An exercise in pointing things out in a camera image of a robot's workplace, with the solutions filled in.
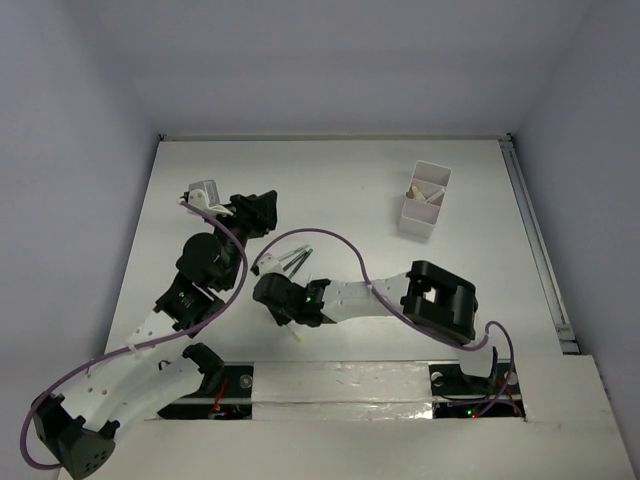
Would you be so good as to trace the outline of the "black patterned pen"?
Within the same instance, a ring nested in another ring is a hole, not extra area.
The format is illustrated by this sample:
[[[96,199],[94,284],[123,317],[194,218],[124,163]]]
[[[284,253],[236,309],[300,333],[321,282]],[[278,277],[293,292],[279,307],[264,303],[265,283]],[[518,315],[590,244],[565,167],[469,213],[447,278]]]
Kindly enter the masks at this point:
[[[290,260],[288,263],[284,265],[283,271],[288,272],[291,269],[293,269],[295,266],[297,266],[301,262],[301,260],[305,257],[306,253],[307,251],[303,250],[297,255],[295,255],[292,260]]]

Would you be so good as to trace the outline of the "white marker pale yellow cap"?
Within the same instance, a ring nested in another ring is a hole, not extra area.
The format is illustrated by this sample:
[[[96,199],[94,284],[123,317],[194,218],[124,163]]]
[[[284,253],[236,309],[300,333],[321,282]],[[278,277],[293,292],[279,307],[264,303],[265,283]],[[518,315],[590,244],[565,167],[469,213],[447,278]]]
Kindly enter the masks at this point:
[[[303,337],[293,327],[289,326],[288,329],[296,342],[302,343],[304,341]]]

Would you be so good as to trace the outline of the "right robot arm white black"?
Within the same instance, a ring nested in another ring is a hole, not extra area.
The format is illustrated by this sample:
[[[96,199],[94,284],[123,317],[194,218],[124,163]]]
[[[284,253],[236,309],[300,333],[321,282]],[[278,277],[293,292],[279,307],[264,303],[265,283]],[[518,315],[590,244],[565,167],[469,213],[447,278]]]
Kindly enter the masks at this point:
[[[311,328],[364,317],[403,317],[421,333],[450,346],[458,357],[458,381],[473,395],[498,386],[497,348],[478,339],[476,287],[427,261],[415,261],[406,273],[385,279],[342,282],[292,281],[280,266],[254,266],[258,277],[253,299],[282,326],[294,322]]]

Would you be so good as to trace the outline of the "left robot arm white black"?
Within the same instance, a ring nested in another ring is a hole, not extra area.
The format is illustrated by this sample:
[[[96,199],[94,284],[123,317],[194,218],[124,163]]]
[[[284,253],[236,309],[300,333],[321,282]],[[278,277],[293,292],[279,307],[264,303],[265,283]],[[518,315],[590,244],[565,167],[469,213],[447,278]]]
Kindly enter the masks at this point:
[[[198,334],[237,299],[250,271],[246,245],[274,231],[274,190],[236,194],[223,203],[191,185],[181,204],[211,225],[189,237],[176,261],[176,275],[143,322],[122,346],[74,368],[40,393],[20,433],[25,462],[37,470],[27,434],[54,457],[50,469],[73,479],[95,474],[133,423],[181,396],[209,395],[221,383],[223,360]]]

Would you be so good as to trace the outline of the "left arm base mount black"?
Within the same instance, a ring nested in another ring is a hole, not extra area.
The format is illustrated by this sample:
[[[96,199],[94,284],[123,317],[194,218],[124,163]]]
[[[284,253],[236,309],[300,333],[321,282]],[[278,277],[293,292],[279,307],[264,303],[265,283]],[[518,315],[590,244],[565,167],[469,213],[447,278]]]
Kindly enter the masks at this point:
[[[253,364],[225,363],[203,343],[182,353],[194,360],[201,382],[196,391],[157,412],[163,420],[250,420],[252,418]]]

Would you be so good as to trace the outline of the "dark green capped pen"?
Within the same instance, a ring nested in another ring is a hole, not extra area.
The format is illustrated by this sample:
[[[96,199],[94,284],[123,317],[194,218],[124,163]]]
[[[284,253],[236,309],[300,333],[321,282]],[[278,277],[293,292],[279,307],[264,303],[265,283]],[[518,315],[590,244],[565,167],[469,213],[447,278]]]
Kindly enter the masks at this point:
[[[313,253],[313,248],[309,248],[308,250],[306,250],[307,253],[305,255],[305,257],[301,260],[301,262],[295,266],[293,268],[293,270],[289,273],[288,278],[289,279],[293,279],[293,277],[298,273],[298,271],[301,269],[301,267],[304,265],[304,263],[308,260],[308,258],[311,256],[311,254]]]

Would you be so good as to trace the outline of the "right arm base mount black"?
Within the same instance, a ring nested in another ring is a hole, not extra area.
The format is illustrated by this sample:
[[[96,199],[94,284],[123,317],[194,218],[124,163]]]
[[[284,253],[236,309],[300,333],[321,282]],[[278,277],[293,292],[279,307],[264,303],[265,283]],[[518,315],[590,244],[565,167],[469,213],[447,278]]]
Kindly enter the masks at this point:
[[[467,375],[457,363],[429,365],[434,419],[475,419],[492,401],[482,418],[525,417],[516,369],[507,377],[509,361],[499,360],[497,349],[492,350],[488,378]]]

